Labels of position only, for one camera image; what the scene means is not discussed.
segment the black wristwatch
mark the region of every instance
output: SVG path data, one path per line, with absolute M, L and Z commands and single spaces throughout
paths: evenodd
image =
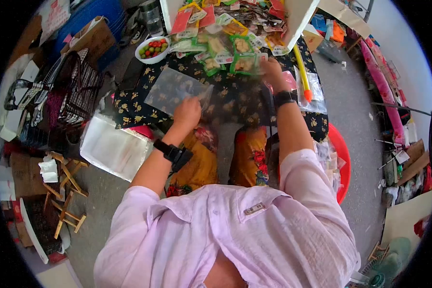
M 280 106 L 286 103 L 298 102 L 298 92 L 293 91 L 280 91 L 274 96 L 275 109 L 278 110 Z
M 154 142 L 154 147 L 163 152 L 165 159 L 171 161 L 173 173 L 179 171 L 193 156 L 193 153 L 186 148 L 179 149 L 174 145 L 163 143 L 160 139 Z

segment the floral pants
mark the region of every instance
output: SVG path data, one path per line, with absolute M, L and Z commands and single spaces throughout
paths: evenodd
M 244 187 L 267 186 L 269 175 L 265 157 L 266 127 L 243 127 L 237 131 L 234 141 L 229 184 Z M 183 144 L 192 151 L 193 157 L 171 177 L 167 197 L 185 195 L 207 184 L 219 184 L 216 132 L 200 124 L 187 135 Z

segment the pile of snacks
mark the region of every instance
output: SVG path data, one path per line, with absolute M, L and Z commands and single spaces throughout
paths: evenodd
M 195 54 L 208 76 L 225 70 L 259 74 L 267 58 L 287 54 L 282 37 L 288 29 L 283 0 L 184 0 L 171 31 L 171 51 L 179 58 Z

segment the black floral tablecloth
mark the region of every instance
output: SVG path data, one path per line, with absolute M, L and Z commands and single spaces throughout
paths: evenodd
M 308 72 L 317 72 L 309 49 L 302 37 L 298 47 Z M 270 50 L 263 48 L 271 56 Z M 289 55 L 277 56 L 276 59 L 283 71 L 289 70 L 294 76 L 294 66 L 297 65 L 293 51 Z M 159 63 L 147 65 L 139 80 L 138 87 L 130 91 L 116 91 L 114 97 L 115 122 L 117 128 L 130 128 L 140 125 L 155 124 L 172 119 L 159 109 L 146 103 L 145 98 L 165 67 L 186 74 L 203 84 L 213 84 L 213 94 L 209 106 L 202 112 L 202 118 L 213 124 L 241 123 L 248 125 L 276 126 L 275 116 L 269 112 L 261 93 L 261 82 L 258 78 L 242 74 L 231 74 L 230 64 L 226 71 L 219 71 L 212 77 L 207 77 L 203 65 L 198 63 L 193 55 L 178 59 L 176 53 L 171 53 Z M 302 112 L 312 137 L 322 141 L 328 134 L 328 115 L 315 112 Z

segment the glass jar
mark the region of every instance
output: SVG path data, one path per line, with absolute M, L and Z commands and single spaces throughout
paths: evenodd
M 151 37 L 163 35 L 162 19 L 160 17 L 160 8 L 156 0 L 147 0 L 139 4 L 142 18 L 146 23 L 147 30 Z

